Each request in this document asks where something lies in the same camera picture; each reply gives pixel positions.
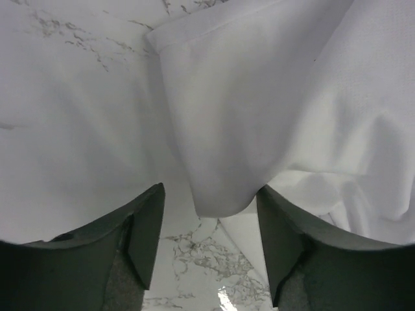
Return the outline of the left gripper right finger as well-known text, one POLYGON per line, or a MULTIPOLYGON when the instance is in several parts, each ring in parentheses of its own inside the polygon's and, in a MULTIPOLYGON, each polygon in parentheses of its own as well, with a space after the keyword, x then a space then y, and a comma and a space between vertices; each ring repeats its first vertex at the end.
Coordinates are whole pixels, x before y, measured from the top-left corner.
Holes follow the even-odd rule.
POLYGON ((256 200, 274 307, 414 309, 412 244, 389 244, 337 228, 267 186, 256 200))

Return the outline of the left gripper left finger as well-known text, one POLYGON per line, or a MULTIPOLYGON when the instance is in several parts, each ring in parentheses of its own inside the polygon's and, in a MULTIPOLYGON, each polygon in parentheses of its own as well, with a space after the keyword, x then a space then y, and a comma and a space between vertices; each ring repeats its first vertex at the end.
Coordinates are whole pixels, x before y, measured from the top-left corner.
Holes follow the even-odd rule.
POLYGON ((1 309, 141 310, 164 205, 165 188, 159 183, 48 242, 2 242, 1 309))

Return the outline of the white t shirt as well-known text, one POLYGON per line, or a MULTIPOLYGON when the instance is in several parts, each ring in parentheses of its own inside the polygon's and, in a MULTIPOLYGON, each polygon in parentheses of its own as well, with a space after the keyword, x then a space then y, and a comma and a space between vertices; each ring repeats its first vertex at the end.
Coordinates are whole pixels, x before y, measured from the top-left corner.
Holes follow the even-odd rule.
POLYGON ((413 1, 227 1, 147 38, 199 216, 270 185, 341 229, 414 241, 413 1))

